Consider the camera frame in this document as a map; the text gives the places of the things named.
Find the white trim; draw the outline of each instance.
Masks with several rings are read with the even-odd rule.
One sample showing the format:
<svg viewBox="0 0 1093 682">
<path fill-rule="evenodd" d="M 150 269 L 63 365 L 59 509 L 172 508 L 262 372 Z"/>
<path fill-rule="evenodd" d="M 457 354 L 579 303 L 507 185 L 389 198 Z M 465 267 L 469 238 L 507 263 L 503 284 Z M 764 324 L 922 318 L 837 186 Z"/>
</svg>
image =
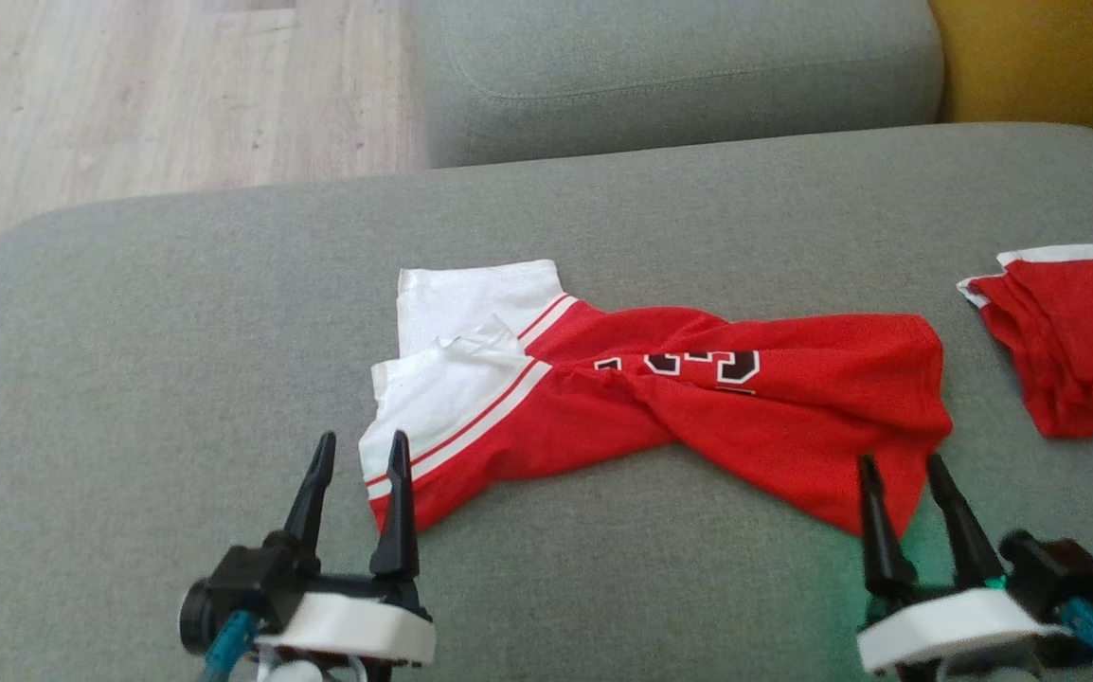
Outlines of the white trim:
<svg viewBox="0 0 1093 682">
<path fill-rule="evenodd" d="M 1006 251 L 997 255 L 997 262 L 1007 267 L 1014 260 L 1027 263 L 1065 263 L 1070 260 L 1093 260 L 1093 245 L 1039 246 L 1035 249 Z"/>
<path fill-rule="evenodd" d="M 533 342 L 546 332 L 548 329 L 555 322 L 559 322 L 559 318 L 564 316 L 565 311 L 571 308 L 578 298 L 568 294 L 564 294 L 564 298 L 561 298 L 559 303 L 552 303 L 554 308 L 550 308 L 550 314 L 542 316 L 538 322 L 530 325 L 529 329 L 522 331 L 517 340 L 521 341 L 521 348 L 525 349 L 526 345 L 533 344 Z"/>
<path fill-rule="evenodd" d="M 450 435 L 446 437 L 446 440 L 453 440 L 450 444 L 446 445 L 444 448 L 437 450 L 437 452 L 431 454 L 427 458 L 423 458 L 421 461 L 415 462 L 412 466 L 412 480 L 420 479 L 422 475 L 430 473 L 443 466 L 447 461 L 450 461 L 455 455 L 463 451 L 468 446 L 474 444 L 474 440 L 479 440 L 480 437 L 485 435 L 495 424 L 502 422 L 504 418 L 510 415 L 513 410 L 516 410 L 517 405 L 521 404 L 529 397 L 529 393 L 533 391 L 534 386 L 538 385 L 539 380 L 543 379 L 543 376 L 551 371 L 550 364 L 536 361 L 532 366 L 526 372 L 525 376 L 521 376 L 520 383 L 517 383 L 510 392 L 493 405 L 492 409 L 483 415 L 478 422 L 470 424 L 466 431 L 461 431 L 457 436 Z M 390 480 L 376 480 L 376 482 L 371 483 L 365 487 L 365 491 L 369 494 L 369 499 L 374 501 L 377 497 L 390 495 L 391 483 Z"/>
<path fill-rule="evenodd" d="M 959 284 L 954 285 L 954 289 L 959 289 L 959 293 L 963 294 L 963 297 L 967 298 L 968 302 L 972 302 L 972 305 L 976 306 L 977 308 L 983 308 L 984 306 L 987 306 L 989 305 L 989 303 L 992 302 L 990 302 L 988 296 L 984 296 L 984 294 L 977 294 L 976 291 L 967 289 L 967 285 L 974 283 L 974 281 L 976 280 L 992 280 L 992 278 L 996 277 L 1001 277 L 1001 275 L 985 274 L 980 277 L 968 277 L 965 281 L 960 281 Z"/>
<path fill-rule="evenodd" d="M 502 280 L 528 281 L 543 278 L 550 283 L 559 283 L 555 260 L 524 260 L 503 267 L 478 267 L 456 269 L 403 268 L 399 271 L 399 293 L 407 294 L 422 287 L 450 289 L 457 286 L 490 286 Z"/>
<path fill-rule="evenodd" d="M 390 436 L 403 428 L 413 457 L 428 454 L 453 433 L 480 419 L 529 371 L 534 360 L 500 319 L 407 358 L 378 363 L 371 371 L 378 413 L 357 442 L 361 472 L 381 479 L 389 463 Z"/>
</svg>

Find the gray sofa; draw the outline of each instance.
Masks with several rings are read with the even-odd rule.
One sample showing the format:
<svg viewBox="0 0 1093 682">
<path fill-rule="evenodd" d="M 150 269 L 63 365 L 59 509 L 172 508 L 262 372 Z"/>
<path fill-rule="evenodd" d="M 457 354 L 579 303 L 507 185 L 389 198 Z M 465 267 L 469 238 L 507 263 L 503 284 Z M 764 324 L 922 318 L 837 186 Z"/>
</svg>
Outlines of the gray sofa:
<svg viewBox="0 0 1093 682">
<path fill-rule="evenodd" d="M 422 0 L 433 167 L 935 121 L 925 0 Z"/>
<path fill-rule="evenodd" d="M 1093 131 L 918 126 L 101 203 L 0 240 L 0 679 L 193 679 L 175 610 L 343 457 L 326 566 L 376 537 L 348 448 L 393 357 L 400 267 L 557 260 L 619 309 L 905 310 L 945 345 L 943 454 L 984 527 L 1093 551 L 1093 439 L 1049 442 L 954 291 L 1013 247 L 1093 242 Z M 949 579 L 922 501 L 905 548 Z M 662 448 L 502 484 L 422 536 L 437 663 L 398 679 L 858 671 L 858 542 Z M 244 679 L 248 670 L 239 673 Z M 1074 677 L 1093 679 L 1093 670 Z"/>
</svg>

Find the folded red garment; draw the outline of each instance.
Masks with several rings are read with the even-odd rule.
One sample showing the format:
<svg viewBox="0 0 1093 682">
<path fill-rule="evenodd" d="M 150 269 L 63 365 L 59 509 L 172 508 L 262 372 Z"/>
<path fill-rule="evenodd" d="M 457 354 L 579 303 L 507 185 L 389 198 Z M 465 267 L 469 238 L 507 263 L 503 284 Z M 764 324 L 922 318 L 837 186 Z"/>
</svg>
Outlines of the folded red garment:
<svg viewBox="0 0 1093 682">
<path fill-rule="evenodd" d="M 1043 246 L 997 256 L 1004 272 L 959 290 L 1010 349 L 1039 433 L 1093 436 L 1093 245 Z"/>
</svg>

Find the red stripe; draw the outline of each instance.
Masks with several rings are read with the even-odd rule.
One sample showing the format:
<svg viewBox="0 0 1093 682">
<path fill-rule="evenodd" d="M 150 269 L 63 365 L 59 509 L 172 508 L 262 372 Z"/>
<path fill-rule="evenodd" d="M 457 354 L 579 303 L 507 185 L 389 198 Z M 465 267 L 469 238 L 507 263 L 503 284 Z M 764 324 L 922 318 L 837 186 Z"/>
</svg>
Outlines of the red stripe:
<svg viewBox="0 0 1093 682">
<path fill-rule="evenodd" d="M 463 433 L 467 433 L 467 431 L 469 431 L 470 427 L 474 426 L 474 423 L 480 422 L 481 419 L 485 418 L 486 413 L 490 413 L 490 411 L 495 410 L 495 407 L 500 405 L 501 402 L 503 402 L 505 398 L 508 398 L 508 393 L 513 393 L 513 389 L 517 388 L 517 385 L 521 384 L 521 379 L 525 379 L 526 375 L 529 374 L 529 368 L 533 367 L 536 364 L 538 364 L 538 361 L 529 363 L 526 366 L 526 368 L 524 368 L 524 371 L 521 371 L 521 374 L 517 375 L 516 379 L 513 379 L 513 385 L 508 386 L 508 388 L 505 389 L 504 393 L 501 393 L 500 397 L 495 398 L 494 401 L 492 401 L 492 404 L 489 405 L 489 407 L 486 407 L 485 410 L 481 411 L 481 413 L 479 413 L 479 415 L 477 415 L 477 418 L 470 420 L 470 422 L 467 423 L 467 426 L 459 428 L 459 431 L 456 431 L 455 435 L 453 435 L 450 437 L 446 437 L 446 439 L 444 439 L 442 442 L 442 444 L 438 445 L 436 448 L 433 448 L 430 451 L 426 451 L 423 455 L 420 455 L 420 457 L 412 458 L 412 463 L 421 461 L 423 458 L 430 457 L 430 455 L 433 455 L 434 452 L 437 452 L 437 450 L 443 449 L 448 444 L 453 444 L 453 442 L 455 442 L 459 437 L 461 437 L 461 435 L 463 435 Z M 383 474 L 376 477 L 376 479 L 366 480 L 365 484 L 366 485 L 373 485 L 374 483 L 379 483 L 379 482 L 381 482 L 383 480 L 386 480 L 386 479 L 387 479 L 387 475 L 385 473 L 383 473 Z"/>
<path fill-rule="evenodd" d="M 550 306 L 546 306 L 546 309 L 543 310 L 543 314 L 540 315 L 540 316 L 538 316 L 538 319 L 536 319 L 532 324 L 529 324 L 529 327 L 526 328 L 525 331 L 522 331 L 521 333 L 519 333 L 519 336 L 517 336 L 517 338 L 524 338 L 526 336 L 526 333 L 529 333 L 529 330 L 533 329 L 534 325 L 538 325 L 539 322 L 541 322 L 543 318 L 545 318 L 546 316 L 549 316 L 550 313 L 555 309 L 555 306 L 560 305 L 560 303 L 563 303 L 564 298 L 567 298 L 567 297 L 568 297 L 568 294 L 563 294 L 559 298 L 555 298 L 555 302 L 552 303 Z"/>
</svg>

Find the red fabric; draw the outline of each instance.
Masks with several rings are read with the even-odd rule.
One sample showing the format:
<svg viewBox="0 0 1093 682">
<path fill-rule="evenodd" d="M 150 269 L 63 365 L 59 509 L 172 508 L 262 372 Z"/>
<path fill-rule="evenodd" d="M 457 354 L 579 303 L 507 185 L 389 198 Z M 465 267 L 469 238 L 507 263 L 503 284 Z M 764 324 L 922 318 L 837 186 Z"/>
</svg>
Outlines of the red fabric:
<svg viewBox="0 0 1093 682">
<path fill-rule="evenodd" d="M 1029 413 L 1048 437 L 1093 436 L 1093 259 L 1006 264 L 968 287 L 1013 354 Z"/>
<path fill-rule="evenodd" d="M 858 457 L 875 452 L 903 532 L 926 458 L 952 428 L 940 400 L 941 344 L 919 316 L 728 324 L 702 310 L 603 314 L 577 302 L 526 352 L 551 371 L 513 413 L 414 480 L 418 527 L 495 480 L 555 475 L 681 440 L 855 534 Z M 379 522 L 387 499 L 373 501 Z"/>
</svg>

